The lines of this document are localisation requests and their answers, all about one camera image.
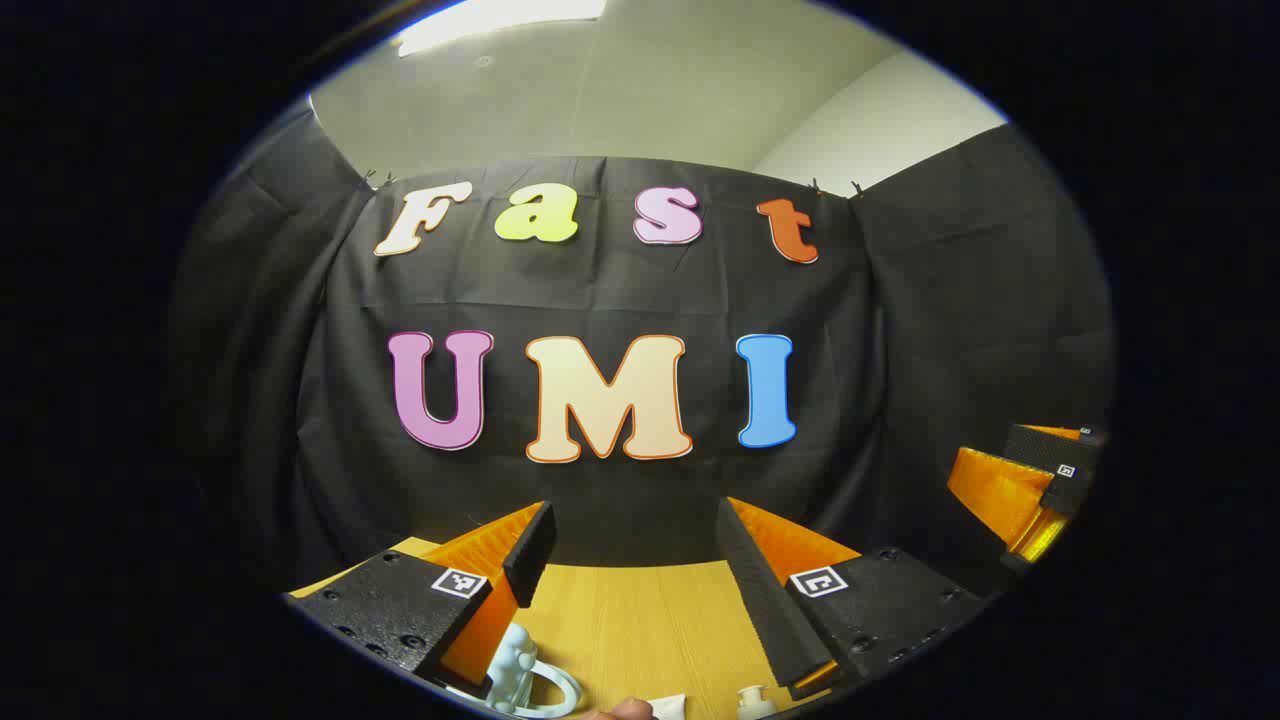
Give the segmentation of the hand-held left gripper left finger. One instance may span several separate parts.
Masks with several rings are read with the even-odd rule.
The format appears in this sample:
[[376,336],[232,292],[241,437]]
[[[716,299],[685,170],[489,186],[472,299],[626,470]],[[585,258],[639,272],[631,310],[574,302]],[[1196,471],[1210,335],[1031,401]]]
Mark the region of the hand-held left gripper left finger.
[[308,593],[285,594],[285,605],[417,682],[488,691],[488,669],[531,605],[556,538],[556,511],[539,501],[426,553],[383,550]]

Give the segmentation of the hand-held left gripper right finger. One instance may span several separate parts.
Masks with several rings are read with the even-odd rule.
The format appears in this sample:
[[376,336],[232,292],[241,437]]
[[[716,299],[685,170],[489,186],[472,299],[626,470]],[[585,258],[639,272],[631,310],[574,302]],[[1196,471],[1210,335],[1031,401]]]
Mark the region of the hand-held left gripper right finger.
[[851,550],[737,498],[721,500],[716,539],[792,700],[868,685],[988,605],[905,550]]

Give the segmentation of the ceiling light panel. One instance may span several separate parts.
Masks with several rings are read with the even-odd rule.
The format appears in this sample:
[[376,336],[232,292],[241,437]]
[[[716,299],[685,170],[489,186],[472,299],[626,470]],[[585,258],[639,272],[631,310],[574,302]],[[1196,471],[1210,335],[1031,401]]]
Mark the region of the ceiling light panel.
[[475,35],[552,22],[596,20],[608,0],[460,0],[402,29],[399,56],[425,53]]

